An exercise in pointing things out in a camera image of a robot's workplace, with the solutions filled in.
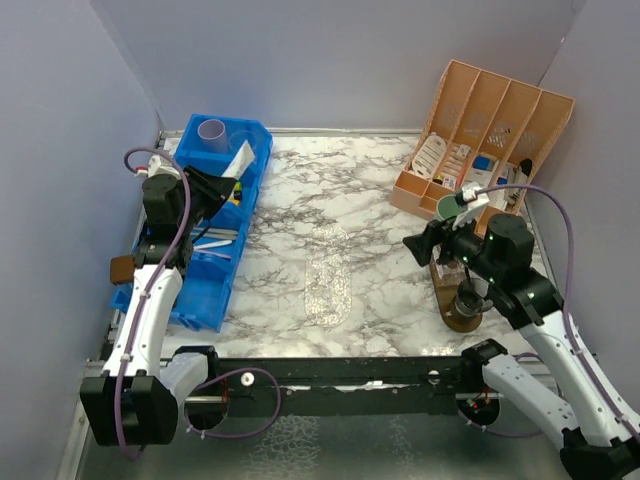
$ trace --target blue storage tray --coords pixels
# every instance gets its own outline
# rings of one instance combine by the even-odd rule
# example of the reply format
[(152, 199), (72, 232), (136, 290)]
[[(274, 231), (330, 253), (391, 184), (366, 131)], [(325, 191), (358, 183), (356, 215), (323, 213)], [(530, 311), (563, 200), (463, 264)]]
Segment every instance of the blue storage tray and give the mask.
[[(198, 127), (211, 118), (221, 120), (225, 124), (229, 142), (226, 153), (210, 153), (200, 141)], [(229, 305), (233, 280), (247, 241), (251, 216), (258, 202), (260, 185), (269, 163), (273, 140), (262, 124), (254, 120), (192, 115), (176, 150), (175, 159), (181, 166), (191, 165), (205, 173), (221, 175), (244, 140), (249, 142), (256, 158), (240, 178), (242, 183), (240, 205), (225, 203), (211, 220), (211, 228), (238, 232), (237, 239), (231, 245), (211, 249), (217, 253), (229, 255), (231, 259), (194, 253), (176, 306), (169, 318), (171, 323), (184, 325), (191, 330), (211, 328), (220, 331)], [(203, 237), (197, 243), (214, 241), (216, 239)], [(126, 313), (131, 301), (132, 288), (131, 284), (116, 287), (111, 306)]]

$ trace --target cardboard organizer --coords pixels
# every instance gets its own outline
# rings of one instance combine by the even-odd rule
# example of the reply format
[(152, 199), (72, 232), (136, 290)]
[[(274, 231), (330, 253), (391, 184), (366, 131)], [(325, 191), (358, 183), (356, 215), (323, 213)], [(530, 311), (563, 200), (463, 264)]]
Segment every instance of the cardboard organizer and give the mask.
[[(462, 167), (457, 167), (458, 188), (480, 153), (496, 159), (486, 186), (497, 183), (505, 166), (520, 165), (525, 159), (533, 163), (527, 178), (531, 183), (564, 130), (574, 103), (572, 98), (452, 60), (440, 79), (418, 145), (393, 186), (391, 205), (431, 219), (438, 200), (454, 191), (432, 180), (452, 170), (448, 163), (459, 145), (470, 150)], [(412, 162), (431, 133), (446, 142), (446, 150), (431, 179), (425, 179), (412, 172)], [(523, 199), (521, 192), (506, 210), (488, 206), (478, 220), (477, 232), (483, 235), (496, 213), (519, 211)]]

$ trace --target black metal frame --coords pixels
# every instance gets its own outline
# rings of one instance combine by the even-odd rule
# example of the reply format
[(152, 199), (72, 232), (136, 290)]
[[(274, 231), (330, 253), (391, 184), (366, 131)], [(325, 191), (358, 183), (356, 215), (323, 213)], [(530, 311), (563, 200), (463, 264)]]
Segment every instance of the black metal frame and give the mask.
[[(263, 368), (276, 378), (283, 398), (280, 415), (455, 415), (456, 395), (478, 392), (475, 381), (465, 380), (459, 356), (219, 360), (220, 373), (243, 367)], [(371, 381), (380, 381), (385, 388), (367, 388)], [(225, 388), (229, 416), (273, 413), (273, 385), (260, 374), (255, 374), (250, 387), (243, 386), (237, 375), (225, 387), (211, 386), (194, 396), (220, 396)], [(206, 411), (212, 411), (211, 404), (189, 405), (190, 414)]]

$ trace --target marble surface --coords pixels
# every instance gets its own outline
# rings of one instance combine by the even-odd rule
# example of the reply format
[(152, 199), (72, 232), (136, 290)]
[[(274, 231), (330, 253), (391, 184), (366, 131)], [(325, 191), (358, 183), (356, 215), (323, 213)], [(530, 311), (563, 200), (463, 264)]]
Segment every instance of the marble surface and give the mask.
[[(425, 226), (389, 205), (416, 141), (275, 137), (221, 332), (171, 325), (163, 356), (185, 344), (224, 357), (455, 355), (490, 337), (525, 350), (495, 310), (472, 333), (447, 328), (428, 269), (402, 245)], [(538, 250), (534, 266), (544, 272)]]

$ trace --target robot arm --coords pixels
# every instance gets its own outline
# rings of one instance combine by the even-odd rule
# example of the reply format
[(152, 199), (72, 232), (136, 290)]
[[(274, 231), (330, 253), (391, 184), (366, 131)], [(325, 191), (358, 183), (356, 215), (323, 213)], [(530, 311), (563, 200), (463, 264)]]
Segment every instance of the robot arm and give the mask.
[[(238, 158), (246, 158), (244, 146)], [(215, 351), (202, 347), (178, 352), (169, 366), (160, 370), (169, 316), (193, 253), (191, 231), (222, 208), (236, 184), (235, 178), (207, 175), (192, 167), (186, 167), (184, 175), (190, 208), (185, 207), (187, 190), (180, 173), (156, 157), (152, 157), (148, 178), (142, 185), (146, 221), (134, 252), (131, 302), (101, 376), (85, 378), (80, 388), (80, 398), (99, 445), (122, 445), (116, 426), (121, 426), (128, 445), (169, 443), (176, 431), (181, 404), (213, 373)], [(166, 255), (164, 267), (158, 272)], [(129, 351), (128, 341), (132, 344)], [(121, 410), (118, 422), (116, 404)]]
[[(560, 450), (573, 478), (619, 478), (635, 470), (640, 467), (640, 444), (627, 427), (637, 430), (640, 416), (606, 378), (572, 319), (572, 331), (565, 330), (562, 297), (547, 278), (531, 268), (534, 238), (524, 220), (495, 215), (484, 239), (480, 238), (474, 233), (474, 218), (488, 199), (482, 199), (486, 194), (467, 195), (470, 189), (478, 190), (468, 187), (456, 195), (458, 215), (432, 220), (421, 235), (407, 237), (404, 243), (421, 266), (428, 264), (433, 247), (440, 245), (439, 263), (456, 259), (485, 280), (487, 298), (540, 355), (564, 398), (528, 375), (506, 351), (479, 359), (484, 383), (513, 401), (544, 431)], [(579, 361), (568, 334), (574, 335), (591, 372)], [(622, 415), (607, 403), (594, 376), (615, 399)]]

